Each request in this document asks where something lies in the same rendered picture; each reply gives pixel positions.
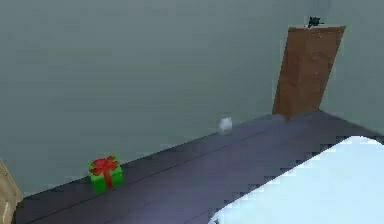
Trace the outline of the brown wooden cabinet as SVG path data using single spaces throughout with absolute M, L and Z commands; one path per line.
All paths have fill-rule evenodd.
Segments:
M 286 120 L 319 109 L 345 26 L 290 27 L 273 114 Z

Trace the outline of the beige wooden furniture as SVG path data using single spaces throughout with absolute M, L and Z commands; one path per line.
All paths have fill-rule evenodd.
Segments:
M 22 194 L 4 162 L 0 160 L 0 224 L 12 224 Z

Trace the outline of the green gift box red ribbon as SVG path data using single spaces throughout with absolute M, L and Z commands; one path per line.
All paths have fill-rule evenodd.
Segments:
M 97 194 L 114 189 L 123 183 L 123 171 L 115 156 L 96 159 L 88 164 L 92 187 Z

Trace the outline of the grey white ball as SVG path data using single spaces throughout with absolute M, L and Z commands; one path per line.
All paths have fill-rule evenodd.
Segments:
M 219 131 L 222 134 L 230 133 L 233 127 L 233 122 L 231 117 L 226 117 L 220 120 L 219 122 Z

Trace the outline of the white bed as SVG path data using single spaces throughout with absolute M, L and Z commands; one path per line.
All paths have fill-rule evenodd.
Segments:
M 384 145 L 351 136 L 229 203 L 208 224 L 384 224 Z

